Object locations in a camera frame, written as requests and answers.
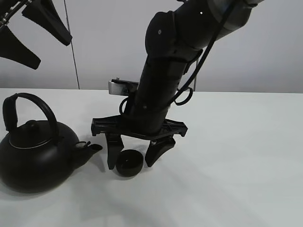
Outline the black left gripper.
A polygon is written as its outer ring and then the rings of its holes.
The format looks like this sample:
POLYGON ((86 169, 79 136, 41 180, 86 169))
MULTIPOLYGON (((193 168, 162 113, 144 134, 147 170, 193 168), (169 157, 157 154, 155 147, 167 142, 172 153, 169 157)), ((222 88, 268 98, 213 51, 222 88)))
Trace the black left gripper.
POLYGON ((52 0, 1 0, 0 56, 36 70, 41 60, 8 27, 4 27, 24 5, 27 6, 22 15, 44 28, 65 46, 71 44, 72 35, 59 17, 52 0))

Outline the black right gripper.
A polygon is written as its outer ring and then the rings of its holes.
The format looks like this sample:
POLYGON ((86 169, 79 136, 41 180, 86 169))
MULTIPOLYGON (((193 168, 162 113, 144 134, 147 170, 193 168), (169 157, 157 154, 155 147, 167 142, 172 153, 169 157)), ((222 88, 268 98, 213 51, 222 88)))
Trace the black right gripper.
POLYGON ((115 115, 92 119, 91 133, 93 136, 106 134, 107 165, 110 170, 113 170, 118 156, 124 149, 121 135, 141 140, 151 140, 145 155, 145 162, 148 167, 152 167, 165 152, 174 148, 176 142, 172 136, 185 137, 187 126, 183 122, 166 119, 159 130, 151 133, 140 129, 135 123, 126 120, 121 115, 115 115))

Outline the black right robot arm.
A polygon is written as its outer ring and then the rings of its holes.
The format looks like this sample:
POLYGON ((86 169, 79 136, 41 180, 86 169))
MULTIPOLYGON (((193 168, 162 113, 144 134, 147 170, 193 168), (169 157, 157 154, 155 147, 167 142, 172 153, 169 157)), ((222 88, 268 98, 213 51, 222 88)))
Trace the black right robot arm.
POLYGON ((215 41, 243 27, 257 0, 185 0, 175 11, 158 12, 145 35, 147 59, 139 82, 113 79, 109 93, 124 96, 119 115, 95 118, 93 135, 105 134, 110 169, 124 145, 122 136, 148 140, 152 166, 185 136, 182 122, 167 119, 170 105, 189 89, 215 41))

